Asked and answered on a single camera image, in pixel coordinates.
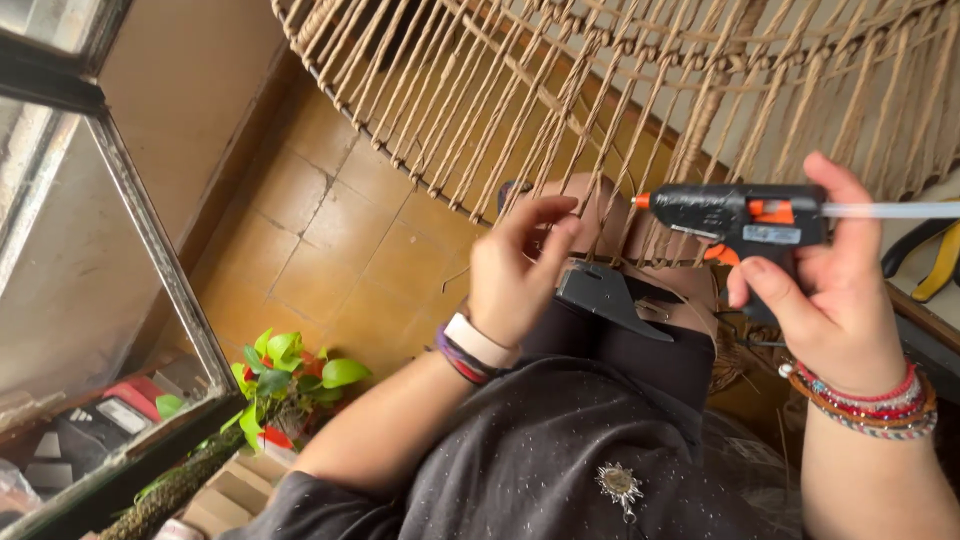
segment white watch strap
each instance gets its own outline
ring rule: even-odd
[[[519,347],[507,349],[493,342],[473,327],[463,313],[457,313],[447,323],[444,335],[465,353],[492,367],[513,365],[520,356]]]

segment orange trigger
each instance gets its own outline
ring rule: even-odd
[[[730,266],[736,266],[740,263],[740,256],[736,254],[736,251],[723,244],[717,244],[713,247],[707,248],[704,258],[715,258],[724,264],[729,264]]]

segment woman's left hand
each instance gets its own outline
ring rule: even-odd
[[[570,214],[574,197],[520,202],[493,231],[473,244],[470,255],[470,323],[502,347],[515,347],[553,297],[567,253],[581,223]],[[530,242],[553,225],[536,261],[524,255]]]

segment yellow pliers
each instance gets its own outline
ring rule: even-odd
[[[931,298],[952,279],[960,285],[960,219],[928,219],[918,225],[913,231],[894,242],[887,253],[880,260],[883,277],[893,278],[900,269],[900,265],[914,250],[933,238],[943,235],[940,241],[940,250],[933,261],[930,273],[917,284],[917,288],[910,293],[910,298],[921,304],[929,302]]]

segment glass pane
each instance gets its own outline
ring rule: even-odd
[[[100,0],[3,0],[0,28],[68,53],[86,42]]]
[[[0,124],[0,166],[25,171],[0,252],[0,518],[9,518],[223,391],[186,339],[86,121],[2,104],[19,113]],[[37,150],[10,152],[34,136],[23,124],[41,120]]]

